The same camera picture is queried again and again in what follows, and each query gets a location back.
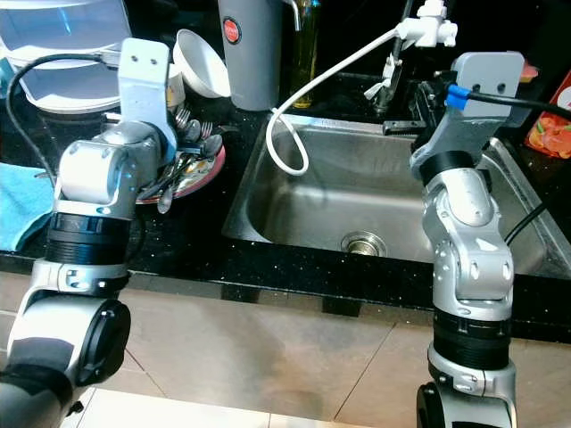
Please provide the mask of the pink patterned plate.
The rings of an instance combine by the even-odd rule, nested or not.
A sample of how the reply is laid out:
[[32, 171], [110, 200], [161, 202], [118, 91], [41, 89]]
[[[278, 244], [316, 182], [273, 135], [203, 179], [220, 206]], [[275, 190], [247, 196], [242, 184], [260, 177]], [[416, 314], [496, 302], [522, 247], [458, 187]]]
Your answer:
[[223, 137], [212, 135], [205, 138], [205, 147], [216, 148], [215, 156], [204, 158], [204, 156], [195, 154], [194, 158], [188, 160], [185, 167], [179, 169], [174, 177], [167, 177], [166, 171], [169, 166], [163, 168], [156, 182], [140, 192], [137, 204], [155, 204], [163, 201], [164, 195], [168, 194], [172, 186], [174, 186], [174, 192], [171, 193], [171, 200], [174, 200], [209, 184], [219, 174], [226, 159]]

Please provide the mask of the chrome faucet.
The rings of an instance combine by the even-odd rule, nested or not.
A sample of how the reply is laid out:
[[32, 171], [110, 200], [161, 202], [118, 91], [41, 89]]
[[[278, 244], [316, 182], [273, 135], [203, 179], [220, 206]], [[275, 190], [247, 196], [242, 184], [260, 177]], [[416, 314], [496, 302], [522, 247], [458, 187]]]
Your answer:
[[385, 58], [385, 65], [382, 70], [382, 81], [373, 85], [364, 93], [371, 103], [372, 109], [380, 117], [384, 117], [389, 109], [389, 103], [392, 101], [397, 87], [397, 81], [400, 80], [402, 61], [400, 54], [403, 50], [410, 46], [410, 42], [405, 41], [402, 37], [396, 37], [391, 52]]

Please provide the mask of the white faucet filter head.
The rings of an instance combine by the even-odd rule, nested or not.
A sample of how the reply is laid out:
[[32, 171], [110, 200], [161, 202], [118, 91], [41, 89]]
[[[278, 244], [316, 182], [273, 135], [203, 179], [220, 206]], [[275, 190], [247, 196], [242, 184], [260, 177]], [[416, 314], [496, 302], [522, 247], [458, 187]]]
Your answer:
[[446, 17], [446, 0], [423, 0], [415, 16], [404, 17], [394, 28], [402, 49], [409, 46], [455, 46], [459, 28]]

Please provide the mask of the white cartoon cat mug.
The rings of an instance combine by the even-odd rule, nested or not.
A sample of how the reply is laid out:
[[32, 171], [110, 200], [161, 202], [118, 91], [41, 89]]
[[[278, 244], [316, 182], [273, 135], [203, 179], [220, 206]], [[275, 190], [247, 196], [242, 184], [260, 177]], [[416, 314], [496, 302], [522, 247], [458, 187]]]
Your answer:
[[175, 62], [169, 65], [167, 89], [168, 106], [171, 107], [171, 109], [175, 109], [175, 107], [186, 102], [186, 82], [183, 77], [182, 69], [180, 69]]

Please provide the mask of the white bowl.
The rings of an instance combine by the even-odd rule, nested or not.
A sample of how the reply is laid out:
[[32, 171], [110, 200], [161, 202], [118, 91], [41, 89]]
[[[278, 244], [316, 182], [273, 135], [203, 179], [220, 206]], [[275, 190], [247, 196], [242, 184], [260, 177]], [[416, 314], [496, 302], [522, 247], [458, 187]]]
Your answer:
[[176, 33], [174, 65], [187, 85], [205, 98], [231, 97], [228, 69], [215, 49], [191, 29]]

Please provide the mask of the stainless steel sink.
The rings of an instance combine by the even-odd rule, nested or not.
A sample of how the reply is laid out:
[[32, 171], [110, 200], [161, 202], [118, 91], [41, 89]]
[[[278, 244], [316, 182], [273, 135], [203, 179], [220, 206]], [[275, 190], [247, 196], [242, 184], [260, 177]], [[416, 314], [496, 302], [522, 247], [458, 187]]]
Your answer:
[[[309, 151], [309, 171], [291, 176], [256, 136], [224, 236], [246, 241], [405, 259], [432, 264], [423, 231], [424, 184], [410, 171], [411, 136], [382, 135], [382, 126], [293, 117]], [[503, 235], [540, 202], [509, 148], [491, 140], [477, 164], [501, 212]], [[510, 244], [519, 275], [571, 280], [571, 242], [550, 213], [532, 220]]]

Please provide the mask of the grey thermos with red logo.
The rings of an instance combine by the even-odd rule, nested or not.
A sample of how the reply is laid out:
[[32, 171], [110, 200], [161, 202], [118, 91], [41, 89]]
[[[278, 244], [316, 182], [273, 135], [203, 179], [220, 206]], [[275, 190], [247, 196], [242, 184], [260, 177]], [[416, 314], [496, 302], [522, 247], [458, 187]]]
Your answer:
[[280, 105], [281, 0], [218, 0], [231, 101], [244, 111]]

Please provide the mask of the red juice pouch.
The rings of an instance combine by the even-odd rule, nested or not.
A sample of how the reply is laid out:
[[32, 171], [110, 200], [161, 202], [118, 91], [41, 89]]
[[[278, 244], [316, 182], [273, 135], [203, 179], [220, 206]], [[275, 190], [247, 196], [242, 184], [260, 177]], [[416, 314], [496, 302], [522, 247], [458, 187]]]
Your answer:
[[[551, 101], [571, 111], [571, 70], [560, 82]], [[571, 159], [571, 119], [543, 111], [527, 132], [525, 145], [551, 158]]]

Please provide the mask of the yellow oil bottle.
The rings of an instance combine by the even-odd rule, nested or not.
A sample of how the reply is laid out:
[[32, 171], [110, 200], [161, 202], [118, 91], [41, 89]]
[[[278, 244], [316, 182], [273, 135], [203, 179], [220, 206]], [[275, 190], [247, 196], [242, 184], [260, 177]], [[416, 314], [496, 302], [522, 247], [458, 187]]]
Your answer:
[[317, 36], [321, 0], [294, 0], [298, 5], [299, 29], [294, 33], [290, 93], [310, 83], [317, 71]]

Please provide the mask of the blue towel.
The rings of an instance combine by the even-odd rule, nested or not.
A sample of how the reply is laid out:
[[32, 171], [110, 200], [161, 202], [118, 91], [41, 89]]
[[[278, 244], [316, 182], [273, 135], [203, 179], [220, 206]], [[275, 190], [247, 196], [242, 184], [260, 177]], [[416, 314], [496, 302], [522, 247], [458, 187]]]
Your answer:
[[44, 169], [0, 164], [0, 249], [20, 251], [53, 211], [54, 187]]

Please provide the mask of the white stacked food container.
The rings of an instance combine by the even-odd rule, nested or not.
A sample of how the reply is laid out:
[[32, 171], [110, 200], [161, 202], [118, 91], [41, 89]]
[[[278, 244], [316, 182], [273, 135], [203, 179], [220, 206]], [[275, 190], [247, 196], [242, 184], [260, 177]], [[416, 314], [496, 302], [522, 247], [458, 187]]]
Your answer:
[[[131, 34], [125, 0], [0, 0], [0, 53], [14, 68], [47, 54], [118, 49]], [[21, 78], [42, 111], [85, 114], [119, 103], [117, 72], [99, 62], [60, 60]]]

